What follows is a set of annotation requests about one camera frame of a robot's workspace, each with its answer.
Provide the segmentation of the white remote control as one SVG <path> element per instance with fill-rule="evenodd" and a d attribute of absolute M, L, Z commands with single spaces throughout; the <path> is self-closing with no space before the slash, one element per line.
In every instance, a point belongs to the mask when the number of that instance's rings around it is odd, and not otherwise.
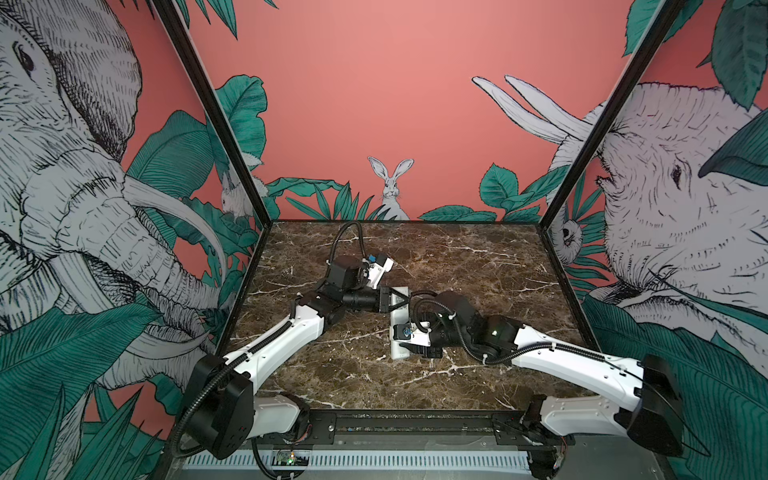
<path fill-rule="evenodd" d="M 395 340 L 396 326 L 406 324 L 409 321 L 410 290 L 408 287 L 392 287 L 390 292 L 390 358 L 393 361 L 406 359 L 410 351 L 400 346 L 399 340 Z"/>

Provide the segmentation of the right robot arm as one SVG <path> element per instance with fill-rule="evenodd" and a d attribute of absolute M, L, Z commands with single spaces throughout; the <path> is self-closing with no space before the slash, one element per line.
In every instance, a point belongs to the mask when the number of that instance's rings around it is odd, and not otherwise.
<path fill-rule="evenodd" d="M 523 420 L 528 429 L 561 437 L 626 437 L 669 457 L 684 451 L 683 401 L 671 367 L 659 356 L 637 360 L 561 341 L 507 316 L 485 316 L 453 291 L 412 300 L 392 341 L 427 358 L 460 348 L 484 366 L 535 370 L 589 390 L 587 397 L 533 401 Z"/>

